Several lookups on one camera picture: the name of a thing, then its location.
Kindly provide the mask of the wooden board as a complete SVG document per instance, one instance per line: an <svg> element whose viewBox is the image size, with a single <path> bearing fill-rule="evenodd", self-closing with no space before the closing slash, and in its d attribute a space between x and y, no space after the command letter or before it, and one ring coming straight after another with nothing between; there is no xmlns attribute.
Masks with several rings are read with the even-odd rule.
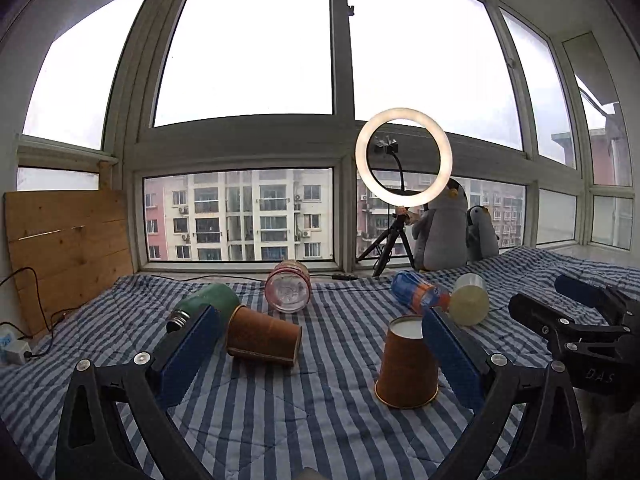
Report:
<svg viewBox="0 0 640 480"><path fill-rule="evenodd" d="M79 307L134 270L127 195L112 188L109 159L96 191L19 191L17 166L1 164L1 321L30 334L53 312Z"/></svg>

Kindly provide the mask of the black tripod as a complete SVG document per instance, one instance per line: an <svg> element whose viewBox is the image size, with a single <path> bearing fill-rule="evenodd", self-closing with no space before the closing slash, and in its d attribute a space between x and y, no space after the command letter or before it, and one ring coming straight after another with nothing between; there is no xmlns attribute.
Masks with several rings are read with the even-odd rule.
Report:
<svg viewBox="0 0 640 480"><path fill-rule="evenodd" d="M409 261L409 266L414 267L413 252L406 233L409 213L408 211L396 212L396 214L393 214L393 218L394 221L390 226L356 258L356 263L360 263L374 252L376 253L376 261L372 273L374 278L381 276L386 266L390 263L397 240L401 240L402 247L405 249L405 256Z"/></svg>

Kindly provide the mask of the blue striped quilt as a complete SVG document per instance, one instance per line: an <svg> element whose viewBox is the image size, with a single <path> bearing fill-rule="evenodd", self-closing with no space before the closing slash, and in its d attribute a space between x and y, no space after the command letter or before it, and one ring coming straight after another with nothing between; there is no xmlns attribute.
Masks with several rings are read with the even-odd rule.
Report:
<svg viewBox="0 0 640 480"><path fill-rule="evenodd" d="M598 312L559 295L567 274L639 292L639 273L542 249L516 248L473 266L484 278L488 317L470 334L488 353L518 365L544 366L541 336L515 322L508 304L525 292L580 324ZM291 479L306 467L330 479L424 479L445 458L471 419L446 382L424 408L382 404L378 378L388 324L405 313L390 278L314 286L310 304L292 315L302 329L295 366L236 362L217 346L170 412L186 443L217 479ZM1 372L1 418L40 477L54 475L58 422L78 361L127 363L163 336L169 311L195 285L151 275L120 278L43 339L40 358Z"/></svg>

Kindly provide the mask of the green thermos bottle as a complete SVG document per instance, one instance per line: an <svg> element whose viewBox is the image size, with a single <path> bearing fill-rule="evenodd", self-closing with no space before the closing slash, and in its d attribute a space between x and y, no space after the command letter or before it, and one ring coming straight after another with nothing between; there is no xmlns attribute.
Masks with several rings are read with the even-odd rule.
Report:
<svg viewBox="0 0 640 480"><path fill-rule="evenodd" d="M218 312L218 330L224 332L229 324L231 315L240 306L241 301L236 293L227 285L214 283L205 285L197 292L184 297L170 311L166 330L168 333L180 330L186 322L205 307L212 307Z"/></svg>

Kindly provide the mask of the phone holder gooseneck clamp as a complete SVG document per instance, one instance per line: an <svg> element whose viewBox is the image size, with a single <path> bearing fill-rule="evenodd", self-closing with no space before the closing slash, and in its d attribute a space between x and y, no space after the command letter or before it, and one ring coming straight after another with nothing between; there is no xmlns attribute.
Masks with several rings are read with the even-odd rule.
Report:
<svg viewBox="0 0 640 480"><path fill-rule="evenodd" d="M400 194L405 196L416 195L416 190L410 190L410 188L407 188L404 167L402 166L398 156L398 141L390 136L375 136L373 138L373 151L377 155L390 157L395 162L399 177Z"/></svg>

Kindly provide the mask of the small grey plush penguin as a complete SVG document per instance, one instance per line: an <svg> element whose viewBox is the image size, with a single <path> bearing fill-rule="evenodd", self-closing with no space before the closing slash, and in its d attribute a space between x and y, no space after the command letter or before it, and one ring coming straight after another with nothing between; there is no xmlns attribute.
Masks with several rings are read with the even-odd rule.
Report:
<svg viewBox="0 0 640 480"><path fill-rule="evenodd" d="M498 236L491 214L484 206L473 206L466 214L465 243L470 261L480 261L499 255Z"/></svg>

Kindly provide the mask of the white power strip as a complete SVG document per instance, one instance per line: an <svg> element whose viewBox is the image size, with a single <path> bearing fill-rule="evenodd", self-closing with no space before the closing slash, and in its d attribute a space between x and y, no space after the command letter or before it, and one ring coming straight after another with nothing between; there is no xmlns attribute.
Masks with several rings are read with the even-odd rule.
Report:
<svg viewBox="0 0 640 480"><path fill-rule="evenodd" d="M19 340L6 326L0 330L1 364L2 365L23 365L28 360L28 355L32 348L27 340Z"/></svg>

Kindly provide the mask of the blue orange soda bottle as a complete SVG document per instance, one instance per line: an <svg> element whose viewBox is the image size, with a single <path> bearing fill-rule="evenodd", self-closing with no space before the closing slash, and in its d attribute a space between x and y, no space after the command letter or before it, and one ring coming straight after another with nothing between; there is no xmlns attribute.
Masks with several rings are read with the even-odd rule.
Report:
<svg viewBox="0 0 640 480"><path fill-rule="evenodd" d="M425 281L412 271L402 271L393 277L390 290L394 297L415 314L423 314L427 308L449 310L450 293L445 287Z"/></svg>

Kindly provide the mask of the white plastic cup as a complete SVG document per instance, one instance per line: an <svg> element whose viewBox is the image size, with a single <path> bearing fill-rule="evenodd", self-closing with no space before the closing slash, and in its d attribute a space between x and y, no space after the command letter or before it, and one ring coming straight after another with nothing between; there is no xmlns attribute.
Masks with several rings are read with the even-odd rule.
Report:
<svg viewBox="0 0 640 480"><path fill-rule="evenodd" d="M460 326L474 326L488 315L490 301L483 278L475 273L460 276L450 295L448 313Z"/></svg>

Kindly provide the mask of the orange patterned paper cup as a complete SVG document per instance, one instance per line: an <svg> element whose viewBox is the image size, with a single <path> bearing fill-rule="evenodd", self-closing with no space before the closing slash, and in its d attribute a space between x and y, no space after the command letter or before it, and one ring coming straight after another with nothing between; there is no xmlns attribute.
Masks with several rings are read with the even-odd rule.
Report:
<svg viewBox="0 0 640 480"><path fill-rule="evenodd" d="M436 398L438 363L424 341L419 315L390 322L374 393L396 410L422 408Z"/></svg>

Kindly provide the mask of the red lemon drink bottle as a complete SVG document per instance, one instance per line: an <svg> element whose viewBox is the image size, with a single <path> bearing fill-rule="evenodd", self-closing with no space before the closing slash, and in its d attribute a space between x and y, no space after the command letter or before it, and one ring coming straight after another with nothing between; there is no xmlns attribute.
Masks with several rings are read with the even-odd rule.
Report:
<svg viewBox="0 0 640 480"><path fill-rule="evenodd" d="M310 274L303 263L283 260L269 273L265 297L270 309L282 313L303 310L311 297Z"/></svg>

